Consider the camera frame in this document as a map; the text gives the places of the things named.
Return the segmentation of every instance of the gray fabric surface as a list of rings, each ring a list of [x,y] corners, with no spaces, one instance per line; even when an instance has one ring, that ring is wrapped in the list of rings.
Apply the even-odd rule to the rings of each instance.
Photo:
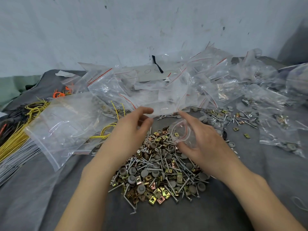
[[[10,103],[13,109],[36,97],[52,96],[56,88],[63,89],[58,70],[46,72],[39,85]],[[79,75],[84,71],[70,71]],[[174,122],[173,118],[155,121],[153,130]],[[308,213],[298,209],[291,196],[301,198],[308,205],[308,161],[278,147],[259,144],[259,132],[250,126],[232,131],[227,127],[228,139],[234,142],[241,161],[253,172],[263,176],[274,193],[290,212],[308,229]],[[248,133],[251,139],[245,139]],[[307,133],[300,132],[304,153]],[[0,230],[54,230],[75,188],[83,167],[92,159],[89,155],[74,155],[58,172],[41,153],[28,161],[0,188]],[[216,179],[211,179],[201,198],[190,203],[184,199],[175,204],[169,198],[162,205],[151,206],[139,202],[137,213],[120,195],[120,190],[108,195],[105,230],[252,230],[251,223],[236,197]]]

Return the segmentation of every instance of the hand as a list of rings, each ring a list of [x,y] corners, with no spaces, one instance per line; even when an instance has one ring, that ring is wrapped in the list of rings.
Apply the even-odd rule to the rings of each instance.
[[[242,164],[241,161],[212,126],[203,124],[186,112],[179,111],[179,114],[191,125],[197,141],[197,148],[194,149],[179,142],[180,151],[198,164],[206,174],[224,182],[230,170]]]
[[[153,119],[144,114],[151,113],[153,113],[152,108],[139,107],[120,118],[97,155],[108,156],[110,163],[114,163],[117,168],[120,167],[142,145],[147,131],[153,124]]]

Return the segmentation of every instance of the black strap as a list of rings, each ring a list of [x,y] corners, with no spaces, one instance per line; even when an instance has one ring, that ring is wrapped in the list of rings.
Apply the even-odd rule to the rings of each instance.
[[[157,65],[159,71],[160,71],[161,73],[164,73],[163,70],[162,70],[162,69],[159,67],[159,65],[156,63],[156,61],[155,61],[155,56],[154,56],[154,55],[152,55],[152,58],[153,58],[153,63]]]

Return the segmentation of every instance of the pile of hardware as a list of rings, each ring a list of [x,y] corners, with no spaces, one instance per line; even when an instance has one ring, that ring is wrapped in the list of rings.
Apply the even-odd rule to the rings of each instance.
[[[206,189],[210,176],[171,141],[169,127],[157,130],[145,138],[136,154],[113,176],[109,192],[122,188],[121,194],[136,212],[137,203],[148,199],[151,205],[162,204],[171,196],[177,203],[179,197],[192,201],[200,198],[199,191]]]

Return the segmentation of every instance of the white wall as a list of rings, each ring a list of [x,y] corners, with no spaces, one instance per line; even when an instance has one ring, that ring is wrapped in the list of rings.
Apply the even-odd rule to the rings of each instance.
[[[277,58],[308,0],[0,0],[0,77],[205,48]]]

